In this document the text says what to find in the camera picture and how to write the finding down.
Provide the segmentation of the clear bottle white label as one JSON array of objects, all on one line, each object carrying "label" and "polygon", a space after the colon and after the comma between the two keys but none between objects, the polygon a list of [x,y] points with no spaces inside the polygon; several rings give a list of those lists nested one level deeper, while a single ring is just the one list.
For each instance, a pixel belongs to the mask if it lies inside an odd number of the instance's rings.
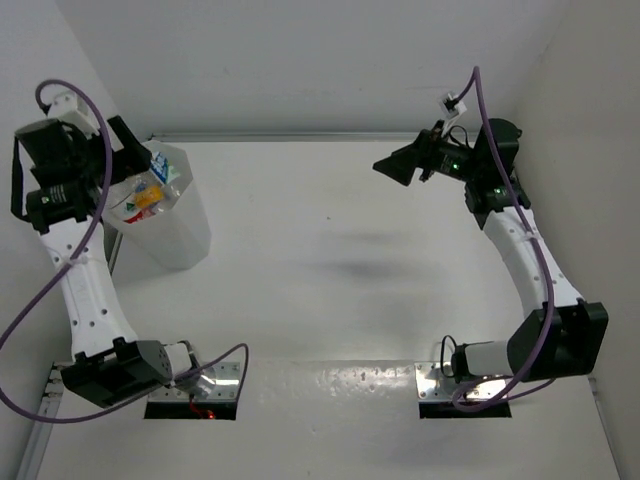
[{"label": "clear bottle white label", "polygon": [[189,184],[184,169],[161,152],[152,153],[150,170],[169,199],[180,197]]}]

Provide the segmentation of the yellow cap small bottle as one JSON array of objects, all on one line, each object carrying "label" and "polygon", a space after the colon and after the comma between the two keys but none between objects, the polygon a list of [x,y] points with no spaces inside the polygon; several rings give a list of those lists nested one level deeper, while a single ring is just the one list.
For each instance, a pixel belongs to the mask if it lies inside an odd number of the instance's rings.
[{"label": "yellow cap small bottle", "polygon": [[155,184],[140,183],[134,190],[133,203],[138,209],[151,208],[164,199],[164,191]]}]

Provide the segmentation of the red label clear bottle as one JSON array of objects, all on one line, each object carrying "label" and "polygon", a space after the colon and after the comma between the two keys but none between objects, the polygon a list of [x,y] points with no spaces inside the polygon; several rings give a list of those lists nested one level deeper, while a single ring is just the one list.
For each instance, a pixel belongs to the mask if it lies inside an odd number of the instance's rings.
[{"label": "red label clear bottle", "polygon": [[116,207],[115,216],[126,224],[133,224],[154,216],[154,212],[151,207],[139,208],[133,202],[124,201]]}]

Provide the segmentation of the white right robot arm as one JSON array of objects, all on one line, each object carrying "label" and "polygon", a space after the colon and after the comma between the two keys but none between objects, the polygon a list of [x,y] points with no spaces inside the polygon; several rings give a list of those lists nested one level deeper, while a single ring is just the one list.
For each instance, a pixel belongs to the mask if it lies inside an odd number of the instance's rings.
[{"label": "white right robot arm", "polygon": [[499,252],[520,296],[524,321],[504,341],[456,346],[451,369],[459,383],[484,376],[523,375],[525,382],[590,374],[604,339],[608,313],[589,302],[553,259],[535,224],[526,193],[511,175],[521,130],[505,119],[489,121],[497,149],[486,134],[473,146],[446,140],[442,121],[388,157],[375,171],[407,186],[418,175],[438,173],[463,182],[465,203]]}]

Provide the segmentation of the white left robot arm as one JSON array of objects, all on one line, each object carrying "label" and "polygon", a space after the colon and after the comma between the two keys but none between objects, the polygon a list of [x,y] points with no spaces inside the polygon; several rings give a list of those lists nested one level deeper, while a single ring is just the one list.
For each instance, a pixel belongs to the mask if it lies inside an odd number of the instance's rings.
[{"label": "white left robot arm", "polygon": [[13,214],[39,234],[56,269],[67,307],[73,362],[64,386],[101,408],[150,389],[184,385],[195,368],[186,342],[141,340],[120,306],[103,247],[98,211],[110,186],[100,133],[84,133],[58,119],[29,124],[14,134],[14,151],[26,151],[39,187],[23,193],[22,166],[13,161]]}]

